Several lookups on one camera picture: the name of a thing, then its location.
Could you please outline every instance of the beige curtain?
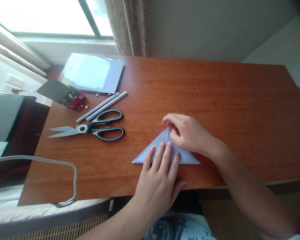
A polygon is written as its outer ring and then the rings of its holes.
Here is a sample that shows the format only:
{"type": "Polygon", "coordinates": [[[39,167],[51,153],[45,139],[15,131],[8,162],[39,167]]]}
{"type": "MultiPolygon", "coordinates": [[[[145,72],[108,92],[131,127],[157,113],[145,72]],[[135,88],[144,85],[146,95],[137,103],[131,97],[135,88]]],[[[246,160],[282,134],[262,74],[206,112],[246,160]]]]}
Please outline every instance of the beige curtain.
{"type": "Polygon", "coordinates": [[[28,77],[45,83],[49,62],[0,26],[0,61],[28,77]]]}
{"type": "Polygon", "coordinates": [[[148,0],[104,0],[120,55],[149,56],[148,0]]]}

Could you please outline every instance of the folded paper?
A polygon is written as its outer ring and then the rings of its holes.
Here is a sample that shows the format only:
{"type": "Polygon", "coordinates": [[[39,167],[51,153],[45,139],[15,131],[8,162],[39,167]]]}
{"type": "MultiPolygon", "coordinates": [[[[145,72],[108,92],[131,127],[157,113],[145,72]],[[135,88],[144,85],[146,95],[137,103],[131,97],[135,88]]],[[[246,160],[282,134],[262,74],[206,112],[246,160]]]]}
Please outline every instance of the folded paper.
{"type": "Polygon", "coordinates": [[[163,132],[160,133],[159,136],[157,136],[156,139],[153,140],[152,143],[150,143],[149,146],[147,146],[142,151],[142,153],[140,153],[140,155],[138,157],[136,157],[135,160],[132,161],[132,163],[143,163],[150,147],[152,145],[154,145],[155,146],[154,152],[156,152],[156,150],[158,149],[158,147],[162,141],[165,141],[166,144],[168,143],[168,141],[172,142],[172,151],[171,151],[170,162],[172,162],[175,151],[179,151],[180,152],[179,164],[200,164],[200,162],[192,155],[191,152],[183,150],[173,143],[173,141],[170,139],[170,131],[167,128],[165,130],[163,130],[163,132]]]}

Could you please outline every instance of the wall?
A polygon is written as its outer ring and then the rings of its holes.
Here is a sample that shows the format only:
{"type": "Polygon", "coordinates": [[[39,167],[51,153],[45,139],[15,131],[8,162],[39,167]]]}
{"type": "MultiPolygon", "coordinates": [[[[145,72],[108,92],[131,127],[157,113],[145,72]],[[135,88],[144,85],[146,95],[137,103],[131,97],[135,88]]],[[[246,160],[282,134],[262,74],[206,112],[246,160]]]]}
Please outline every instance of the wall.
{"type": "Polygon", "coordinates": [[[300,14],[242,62],[285,65],[300,87],[300,14]]]}
{"type": "MultiPolygon", "coordinates": [[[[0,91],[2,89],[2,84],[7,81],[8,75],[13,74],[18,78],[21,78],[25,81],[23,90],[33,90],[36,91],[40,86],[42,86],[41,83],[38,83],[37,81],[33,80],[32,78],[29,78],[28,76],[20,73],[19,71],[13,69],[12,67],[9,67],[5,65],[4,63],[0,62],[0,91]]],[[[50,106],[52,103],[52,100],[40,95],[39,93],[31,93],[31,92],[19,92],[18,95],[26,95],[26,96],[35,96],[37,97],[37,102],[45,104],[50,106]]]]}
{"type": "Polygon", "coordinates": [[[292,0],[151,0],[152,56],[241,62],[300,13],[292,0]]]}

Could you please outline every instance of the black scissor handle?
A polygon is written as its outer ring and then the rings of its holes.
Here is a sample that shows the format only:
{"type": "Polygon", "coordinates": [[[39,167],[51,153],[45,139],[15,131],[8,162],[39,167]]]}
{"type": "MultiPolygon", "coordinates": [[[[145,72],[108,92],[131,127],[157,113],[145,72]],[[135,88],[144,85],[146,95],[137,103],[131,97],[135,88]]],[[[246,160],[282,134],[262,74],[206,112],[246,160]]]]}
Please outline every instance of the black scissor handle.
{"type": "Polygon", "coordinates": [[[109,124],[109,123],[111,123],[111,122],[113,122],[113,121],[118,121],[118,120],[120,120],[121,118],[123,118],[123,114],[122,114],[121,111],[115,110],[115,109],[110,109],[110,110],[107,110],[107,111],[104,111],[104,112],[100,113],[100,114],[93,120],[93,122],[109,124]],[[104,115],[106,115],[106,114],[108,114],[108,113],[119,113],[120,116],[117,117],[117,118],[101,119],[104,115]]]}
{"type": "Polygon", "coordinates": [[[122,138],[122,136],[124,135],[124,129],[120,128],[120,127],[115,127],[115,128],[106,127],[104,129],[100,129],[100,130],[98,129],[97,131],[95,131],[92,134],[95,135],[97,138],[100,138],[101,140],[104,140],[104,141],[115,141],[115,140],[118,140],[118,139],[122,138]],[[113,132],[113,131],[118,131],[118,130],[121,131],[121,134],[118,137],[105,138],[105,137],[102,136],[102,134],[105,133],[105,132],[113,132]]]}

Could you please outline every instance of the window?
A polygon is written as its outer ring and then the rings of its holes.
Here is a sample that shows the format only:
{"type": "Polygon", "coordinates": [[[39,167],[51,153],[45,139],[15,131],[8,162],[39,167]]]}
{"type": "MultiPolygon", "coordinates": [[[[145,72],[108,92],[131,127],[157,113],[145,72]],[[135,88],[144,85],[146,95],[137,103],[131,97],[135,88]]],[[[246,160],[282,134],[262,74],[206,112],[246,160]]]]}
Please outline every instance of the window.
{"type": "Polygon", "coordinates": [[[0,0],[0,25],[15,36],[113,39],[103,0],[0,0]]]}

